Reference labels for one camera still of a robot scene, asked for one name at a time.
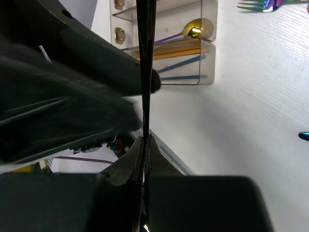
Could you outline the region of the black spoon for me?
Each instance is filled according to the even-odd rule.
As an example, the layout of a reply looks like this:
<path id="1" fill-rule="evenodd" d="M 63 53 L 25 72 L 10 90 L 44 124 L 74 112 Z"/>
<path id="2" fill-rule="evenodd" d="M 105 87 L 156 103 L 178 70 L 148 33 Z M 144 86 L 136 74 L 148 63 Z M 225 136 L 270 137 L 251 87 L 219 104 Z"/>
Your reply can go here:
<path id="1" fill-rule="evenodd" d="M 147 231 L 144 227 L 148 223 L 149 216 L 149 143 L 152 135 L 149 133 L 150 125 L 150 99 L 151 99 L 151 81 L 153 73 L 153 56 L 155 43 L 155 18 L 156 1 L 138 0 L 137 3 L 137 22 L 139 34 L 139 53 L 140 53 L 140 72 L 142 89 L 142 113 L 143 113 L 143 142 L 142 162 L 144 182 L 143 182 L 143 211 L 140 216 L 140 231 Z"/>

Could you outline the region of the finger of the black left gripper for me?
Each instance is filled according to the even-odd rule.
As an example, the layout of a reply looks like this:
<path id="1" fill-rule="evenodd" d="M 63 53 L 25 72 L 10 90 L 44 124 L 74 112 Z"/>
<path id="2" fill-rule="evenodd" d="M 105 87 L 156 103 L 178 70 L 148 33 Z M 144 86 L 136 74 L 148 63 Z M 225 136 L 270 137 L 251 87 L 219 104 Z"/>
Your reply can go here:
<path id="1" fill-rule="evenodd" d="M 140 62 L 84 26 L 57 0 L 0 3 L 0 162 L 79 149 L 140 121 Z"/>

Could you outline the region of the iridescent rainbow spoon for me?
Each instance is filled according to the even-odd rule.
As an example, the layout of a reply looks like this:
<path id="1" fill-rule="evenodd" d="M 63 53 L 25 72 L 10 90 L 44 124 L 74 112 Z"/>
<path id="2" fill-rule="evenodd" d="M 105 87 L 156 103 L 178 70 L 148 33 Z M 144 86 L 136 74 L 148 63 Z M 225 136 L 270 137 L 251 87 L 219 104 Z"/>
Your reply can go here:
<path id="1" fill-rule="evenodd" d="M 155 44 L 163 43 L 180 36 L 184 38 L 209 39 L 214 32 L 214 24 L 207 18 L 198 18 L 187 23 L 180 33 L 155 41 Z"/>

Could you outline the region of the orange chopstick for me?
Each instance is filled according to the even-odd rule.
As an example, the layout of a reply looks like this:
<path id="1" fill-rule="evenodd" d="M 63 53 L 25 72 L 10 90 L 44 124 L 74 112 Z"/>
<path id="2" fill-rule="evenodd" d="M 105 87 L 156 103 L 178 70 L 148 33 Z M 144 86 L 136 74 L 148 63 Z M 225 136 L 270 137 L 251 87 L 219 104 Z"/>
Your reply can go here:
<path id="1" fill-rule="evenodd" d="M 200 48 L 199 39 L 190 39 L 190 40 L 155 44 L 154 56 L 164 55 L 168 53 L 183 52 L 198 48 Z"/>
<path id="2" fill-rule="evenodd" d="M 204 48 L 193 47 L 187 50 L 174 49 L 174 50 L 157 51 L 157 52 L 154 52 L 153 60 L 195 55 L 195 54 L 200 54 L 200 53 L 207 53 L 209 51 L 210 49 L 207 47 L 204 47 Z"/>

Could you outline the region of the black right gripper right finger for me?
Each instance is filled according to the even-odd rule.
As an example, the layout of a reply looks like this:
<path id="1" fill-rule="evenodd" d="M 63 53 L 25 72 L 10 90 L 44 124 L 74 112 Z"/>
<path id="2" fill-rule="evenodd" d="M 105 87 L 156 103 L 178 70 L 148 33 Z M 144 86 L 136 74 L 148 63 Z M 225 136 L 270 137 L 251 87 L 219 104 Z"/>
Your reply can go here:
<path id="1" fill-rule="evenodd" d="M 262 193 L 247 176 L 183 175 L 146 144 L 145 207 L 152 232 L 271 232 Z"/>

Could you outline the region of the grey-blue chopstick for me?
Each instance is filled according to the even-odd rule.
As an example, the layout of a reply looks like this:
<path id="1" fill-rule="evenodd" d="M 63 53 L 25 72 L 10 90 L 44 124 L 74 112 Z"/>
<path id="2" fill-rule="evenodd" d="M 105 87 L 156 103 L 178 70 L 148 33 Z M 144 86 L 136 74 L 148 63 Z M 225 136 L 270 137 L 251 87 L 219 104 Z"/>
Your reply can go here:
<path id="1" fill-rule="evenodd" d="M 161 77 L 161 80 L 191 80 L 207 78 L 207 75 L 185 75 L 185 76 L 173 76 L 173 77 Z"/>
<path id="2" fill-rule="evenodd" d="M 167 72 L 167 71 L 170 71 L 170 70 L 179 68 L 179 67 L 181 67 L 181 66 L 184 66 L 184 65 L 187 65 L 187 64 L 196 62 L 196 61 L 204 60 L 205 58 L 206 58 L 205 55 L 196 56 L 196 57 L 193 57 L 193 58 L 190 58 L 190 59 L 187 59 L 187 60 L 178 62 L 178 63 L 176 63 L 176 64 L 173 64 L 173 65 L 164 67 L 164 68 L 162 68 L 162 69 L 160 69 L 160 70 L 157 70 L 157 72 L 158 72 L 158 73 Z"/>

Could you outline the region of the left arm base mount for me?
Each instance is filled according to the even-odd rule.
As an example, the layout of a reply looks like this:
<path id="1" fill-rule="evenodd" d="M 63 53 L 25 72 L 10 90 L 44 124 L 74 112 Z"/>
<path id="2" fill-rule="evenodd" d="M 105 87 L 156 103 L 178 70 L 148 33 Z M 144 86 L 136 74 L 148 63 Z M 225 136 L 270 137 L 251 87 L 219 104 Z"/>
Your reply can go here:
<path id="1" fill-rule="evenodd" d="M 120 134 L 107 139 L 95 140 L 81 147 L 70 148 L 73 154 L 89 153 L 98 151 L 100 148 L 107 148 L 112 151 L 118 158 L 122 157 L 132 146 L 133 137 L 126 133 Z"/>

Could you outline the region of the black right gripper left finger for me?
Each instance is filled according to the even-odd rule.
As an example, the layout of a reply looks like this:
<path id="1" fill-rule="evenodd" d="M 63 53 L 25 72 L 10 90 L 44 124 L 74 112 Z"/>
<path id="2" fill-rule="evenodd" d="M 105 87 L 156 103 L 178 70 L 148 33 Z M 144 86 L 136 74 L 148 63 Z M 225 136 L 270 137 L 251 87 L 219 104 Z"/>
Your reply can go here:
<path id="1" fill-rule="evenodd" d="M 137 232 L 144 140 L 98 174 L 0 176 L 3 232 Z"/>

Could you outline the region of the blue table knife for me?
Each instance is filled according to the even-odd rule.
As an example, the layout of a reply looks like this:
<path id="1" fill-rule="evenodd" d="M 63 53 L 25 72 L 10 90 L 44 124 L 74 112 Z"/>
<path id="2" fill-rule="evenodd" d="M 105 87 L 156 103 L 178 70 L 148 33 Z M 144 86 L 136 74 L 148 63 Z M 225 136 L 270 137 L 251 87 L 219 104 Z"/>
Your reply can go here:
<path id="1" fill-rule="evenodd" d="M 309 132 L 308 131 L 302 131 L 298 134 L 299 138 L 305 141 L 309 141 Z"/>

